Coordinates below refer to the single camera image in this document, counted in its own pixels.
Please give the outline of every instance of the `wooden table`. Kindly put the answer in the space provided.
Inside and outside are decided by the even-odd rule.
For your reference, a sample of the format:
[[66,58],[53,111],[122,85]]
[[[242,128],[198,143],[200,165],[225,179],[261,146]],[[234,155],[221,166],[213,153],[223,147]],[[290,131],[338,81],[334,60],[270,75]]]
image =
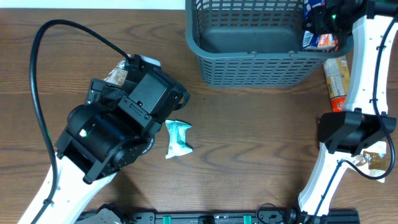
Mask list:
[[[297,200],[318,156],[317,118],[331,111],[321,69],[288,89],[214,89],[201,79],[185,43],[183,11],[0,10],[0,223],[15,223],[50,167],[32,107],[28,65],[35,33],[54,18],[79,22],[130,54],[157,58],[191,93],[172,119],[193,124],[193,153],[165,159],[163,128],[154,148],[123,169],[88,205],[116,202],[127,211],[255,210]],[[53,142],[68,113],[84,103],[90,80],[104,78],[122,57],[79,30],[46,33],[37,67],[40,100]],[[398,117],[398,49],[391,55],[389,115]],[[392,135],[398,144],[396,131]],[[356,208],[362,223],[397,223],[398,171],[385,184],[349,170],[331,208]]]

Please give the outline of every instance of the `teal snack wrapper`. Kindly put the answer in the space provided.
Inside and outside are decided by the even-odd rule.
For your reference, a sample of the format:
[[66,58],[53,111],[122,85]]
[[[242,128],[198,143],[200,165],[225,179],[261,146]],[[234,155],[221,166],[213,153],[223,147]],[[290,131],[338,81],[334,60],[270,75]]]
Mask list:
[[192,126],[183,121],[169,119],[167,119],[165,123],[170,134],[169,151],[166,155],[166,159],[170,159],[174,156],[183,156],[193,152],[193,149],[187,146],[185,140],[185,133],[187,129]]

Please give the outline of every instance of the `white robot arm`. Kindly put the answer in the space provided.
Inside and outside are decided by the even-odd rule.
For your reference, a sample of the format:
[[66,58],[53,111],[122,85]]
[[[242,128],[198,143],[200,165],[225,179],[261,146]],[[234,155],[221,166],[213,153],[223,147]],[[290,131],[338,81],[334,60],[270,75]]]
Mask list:
[[[45,209],[37,223],[74,223],[88,202],[106,184],[110,183],[116,173],[86,184],[83,181],[85,173],[67,156],[57,158],[58,184],[52,203]],[[42,187],[30,203],[26,212],[19,220],[19,224],[31,223],[42,208],[43,199],[50,192],[52,183],[52,169],[50,168]]]
[[[374,19],[367,19],[366,16],[363,16],[354,23],[354,59],[349,92],[343,108],[345,111],[354,112],[360,109],[363,114],[375,115],[373,104],[370,99],[373,98],[376,57],[383,35],[392,19],[393,18],[386,16],[375,16]],[[386,38],[379,69],[377,107],[379,111],[384,112],[384,114],[387,114],[388,111],[386,85],[389,58],[397,29],[398,25],[394,24]],[[383,143],[384,142],[377,142],[370,147],[385,147],[386,145]],[[334,154],[331,154],[326,144],[320,144],[320,153],[315,168],[308,184],[298,197],[298,203],[302,212],[319,217],[328,215],[331,198],[348,166],[347,164],[342,164],[342,167],[334,176],[327,195],[324,195],[324,193],[336,170],[338,161],[342,159],[354,161],[351,153],[336,151]],[[317,212],[317,207],[322,197],[325,198]]]

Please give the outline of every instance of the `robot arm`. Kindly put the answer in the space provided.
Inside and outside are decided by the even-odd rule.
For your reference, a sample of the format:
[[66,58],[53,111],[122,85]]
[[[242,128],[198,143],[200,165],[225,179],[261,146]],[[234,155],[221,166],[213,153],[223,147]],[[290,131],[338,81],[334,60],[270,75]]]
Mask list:
[[124,69],[122,86],[91,81],[85,104],[72,110],[55,143],[57,179],[51,201],[44,199],[52,188],[53,167],[19,223],[74,223],[119,170],[151,149],[166,118],[189,100],[187,90],[153,58],[134,55]]
[[[371,99],[373,98],[379,46],[391,21],[392,17],[387,16],[374,16],[371,19],[362,16],[353,24],[354,59],[349,92],[343,108],[345,112],[340,115],[324,114],[320,120],[318,135],[322,143],[319,157],[308,184],[298,197],[302,214],[301,220],[299,220],[301,223],[305,223],[308,216],[316,216],[320,220],[323,217],[326,220],[331,198],[347,168],[347,164],[342,164],[339,169],[336,169],[339,161],[346,159],[352,162],[354,161],[353,156],[358,155],[362,149],[367,147],[386,147],[384,142],[377,142],[384,137],[384,133],[375,119],[375,110]],[[379,69],[377,107],[380,114],[383,115],[386,115],[388,111],[387,73],[397,28],[398,26],[394,24],[387,36]],[[395,118],[383,117],[383,121],[388,131],[393,132],[396,125]],[[328,185],[330,185],[329,189],[324,195]]]
[[[74,223],[88,202],[106,184],[110,183],[116,173],[86,184],[85,173],[68,157],[57,158],[58,184],[51,205],[47,207],[37,223]],[[52,169],[48,172],[42,187],[30,203],[19,224],[30,223],[43,205],[52,183]]]

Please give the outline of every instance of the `snack package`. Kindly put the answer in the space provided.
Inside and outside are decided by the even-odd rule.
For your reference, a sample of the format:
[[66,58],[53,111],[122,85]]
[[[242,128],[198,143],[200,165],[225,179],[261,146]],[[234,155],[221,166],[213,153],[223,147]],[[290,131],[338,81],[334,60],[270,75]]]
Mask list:
[[[307,20],[312,13],[312,8],[325,5],[325,0],[304,0],[304,20]],[[303,35],[303,50],[328,50],[337,45],[338,41],[332,34],[316,35],[305,31]]]
[[[389,161],[385,159],[387,143],[378,141],[367,149],[363,149],[361,154],[355,157],[354,165],[367,175],[372,177],[380,176],[388,168]],[[384,183],[385,178],[377,180]]]
[[326,85],[328,88],[331,109],[343,111],[343,105],[349,89],[349,70],[345,56],[331,58],[323,63]]
[[104,79],[104,81],[107,81],[109,83],[117,84],[119,86],[123,85],[126,76],[127,76],[127,71],[124,69],[124,63],[126,62],[126,59],[122,59],[116,67],[109,73],[108,77]]
[[166,120],[166,127],[170,134],[169,151],[166,155],[166,159],[170,159],[174,156],[183,156],[193,149],[189,147],[185,140],[185,132],[192,126],[183,121]]

